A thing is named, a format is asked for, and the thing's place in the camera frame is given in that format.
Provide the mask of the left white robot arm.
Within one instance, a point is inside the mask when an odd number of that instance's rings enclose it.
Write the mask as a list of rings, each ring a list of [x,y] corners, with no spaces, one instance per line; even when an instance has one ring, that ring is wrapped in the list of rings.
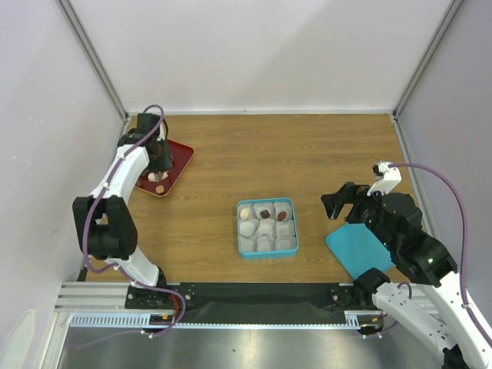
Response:
[[[136,127],[118,141],[115,158],[90,195],[72,204],[79,247],[86,268],[101,274],[120,271],[153,308],[164,306],[169,290],[164,272],[138,246],[138,231],[128,200],[142,175],[161,180],[172,169],[168,125],[160,105],[137,115]]]

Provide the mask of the metal tongs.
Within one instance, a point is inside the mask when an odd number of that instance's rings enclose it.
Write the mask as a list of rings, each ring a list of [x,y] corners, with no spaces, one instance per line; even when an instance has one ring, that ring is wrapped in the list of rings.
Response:
[[[156,182],[163,181],[168,177],[168,171],[159,171],[154,173],[154,180]]]

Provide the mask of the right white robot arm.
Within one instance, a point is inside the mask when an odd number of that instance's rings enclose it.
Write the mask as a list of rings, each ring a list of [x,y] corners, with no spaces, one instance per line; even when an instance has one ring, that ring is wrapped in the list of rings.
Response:
[[[362,224],[389,251],[396,268],[419,285],[440,315],[436,319],[411,299],[402,296],[387,276],[367,269],[355,282],[355,303],[389,313],[427,348],[434,350],[444,368],[489,368],[491,327],[472,307],[461,284],[457,262],[447,248],[426,233],[422,212],[414,199],[379,181],[373,186],[345,183],[321,201],[330,219],[349,204],[346,222]]]

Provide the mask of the dark square chocolate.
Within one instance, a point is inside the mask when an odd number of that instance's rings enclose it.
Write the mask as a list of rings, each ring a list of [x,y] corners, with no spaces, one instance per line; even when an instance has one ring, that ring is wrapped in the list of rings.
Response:
[[[262,219],[269,219],[271,218],[271,212],[268,209],[264,209],[259,212],[259,216]]]

